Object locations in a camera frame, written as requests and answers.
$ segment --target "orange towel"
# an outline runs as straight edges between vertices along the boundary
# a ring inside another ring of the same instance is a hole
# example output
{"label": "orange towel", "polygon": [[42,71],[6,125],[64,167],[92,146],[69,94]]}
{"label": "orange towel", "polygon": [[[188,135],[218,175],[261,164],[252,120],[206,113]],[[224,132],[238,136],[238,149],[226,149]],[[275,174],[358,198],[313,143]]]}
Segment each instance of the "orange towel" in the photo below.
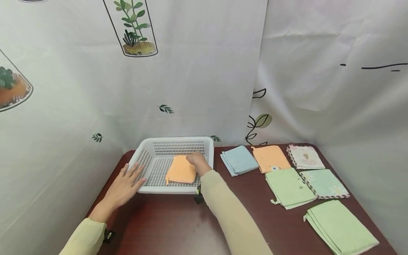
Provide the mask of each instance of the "orange towel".
{"label": "orange towel", "polygon": [[174,156],[166,174],[166,185],[169,181],[193,184],[196,174],[195,167],[187,161],[186,156]]}
{"label": "orange towel", "polygon": [[285,154],[283,154],[279,146],[272,145],[261,148],[252,148],[261,173],[271,172],[272,167],[279,167],[280,169],[291,168]]}

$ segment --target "towel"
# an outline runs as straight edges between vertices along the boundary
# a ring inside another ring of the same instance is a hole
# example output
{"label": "towel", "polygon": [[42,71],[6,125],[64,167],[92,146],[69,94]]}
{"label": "towel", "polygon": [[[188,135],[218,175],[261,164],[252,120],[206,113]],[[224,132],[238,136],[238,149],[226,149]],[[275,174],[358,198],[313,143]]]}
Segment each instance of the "towel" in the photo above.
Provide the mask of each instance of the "towel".
{"label": "towel", "polygon": [[187,161],[186,156],[174,156],[173,162],[166,174],[166,185],[169,182],[193,184],[196,174],[195,167]]}
{"label": "towel", "polygon": [[347,198],[350,194],[329,169],[300,172],[300,177],[318,199]]}
{"label": "towel", "polygon": [[316,199],[316,196],[303,183],[295,169],[283,169],[265,175],[266,182],[275,194],[276,201],[272,204],[281,204],[286,210],[307,204]]}
{"label": "towel", "polygon": [[259,167],[254,157],[244,146],[239,146],[225,152],[223,151],[220,156],[232,177],[247,173]]}
{"label": "towel", "polygon": [[282,150],[277,145],[253,148],[253,154],[259,164],[261,173],[269,173],[275,169],[291,168]]}
{"label": "towel", "polygon": [[336,255],[359,255],[379,244],[339,200],[307,210],[306,220]]}
{"label": "towel", "polygon": [[290,144],[286,151],[296,169],[325,169],[315,148]]}

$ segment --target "beige sleeve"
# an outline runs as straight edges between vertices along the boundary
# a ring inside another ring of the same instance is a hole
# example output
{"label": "beige sleeve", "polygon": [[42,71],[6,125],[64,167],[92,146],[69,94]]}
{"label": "beige sleeve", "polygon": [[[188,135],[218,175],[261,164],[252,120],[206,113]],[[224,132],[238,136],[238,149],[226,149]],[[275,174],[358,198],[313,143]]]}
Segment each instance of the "beige sleeve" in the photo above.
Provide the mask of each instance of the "beige sleeve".
{"label": "beige sleeve", "polygon": [[201,178],[201,191],[232,255],[272,255],[252,217],[217,172],[211,170]]}
{"label": "beige sleeve", "polygon": [[60,255],[96,255],[102,245],[106,224],[84,219],[69,238]]}

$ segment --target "wooden table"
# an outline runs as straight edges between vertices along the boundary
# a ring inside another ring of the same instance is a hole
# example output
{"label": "wooden table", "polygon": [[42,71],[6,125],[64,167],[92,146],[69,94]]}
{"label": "wooden table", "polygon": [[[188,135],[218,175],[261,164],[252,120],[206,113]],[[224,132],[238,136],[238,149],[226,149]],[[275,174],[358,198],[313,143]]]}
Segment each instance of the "wooden table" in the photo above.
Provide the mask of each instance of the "wooden table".
{"label": "wooden table", "polygon": [[[279,146],[285,151],[287,144]],[[268,187],[264,175],[258,170],[234,178],[230,176],[220,154],[232,148],[214,149],[214,169],[220,173],[251,214],[274,255],[332,255],[332,251],[310,224],[302,221],[307,209],[325,200],[317,200],[288,211],[282,206],[271,204],[270,199],[275,199],[275,196]],[[325,166],[337,176],[322,153],[317,148],[316,150]],[[133,153],[134,151],[129,151],[123,155],[92,208],[104,197],[120,169],[129,162]],[[350,198],[342,199],[341,202],[380,242],[379,246],[365,255],[397,255],[352,194]],[[108,222],[108,229],[115,231],[116,236],[110,244],[103,244],[98,254],[230,254],[217,219],[205,203],[197,205],[192,195],[137,194],[114,213]]]}

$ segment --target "white backdrop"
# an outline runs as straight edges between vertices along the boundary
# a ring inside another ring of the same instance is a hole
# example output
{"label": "white backdrop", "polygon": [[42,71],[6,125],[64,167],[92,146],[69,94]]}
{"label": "white backdrop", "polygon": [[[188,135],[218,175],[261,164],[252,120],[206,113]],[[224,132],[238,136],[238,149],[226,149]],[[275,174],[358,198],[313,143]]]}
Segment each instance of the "white backdrop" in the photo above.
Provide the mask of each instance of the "white backdrop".
{"label": "white backdrop", "polygon": [[141,0],[157,46],[142,57],[124,55],[113,0],[25,1],[0,6],[0,67],[33,87],[19,99],[0,82],[0,254],[57,254],[145,138],[241,142],[267,0]]}
{"label": "white backdrop", "polygon": [[2,1],[0,49],[34,92],[0,112],[1,254],[56,254],[120,156],[175,135],[315,143],[408,254],[408,3],[147,1],[149,57],[124,55],[102,1]]}
{"label": "white backdrop", "polygon": [[[252,144],[318,145],[401,255],[408,254],[407,12],[402,0],[270,1],[250,116],[272,121],[248,124],[246,133]],[[362,69],[391,64],[404,65]]]}

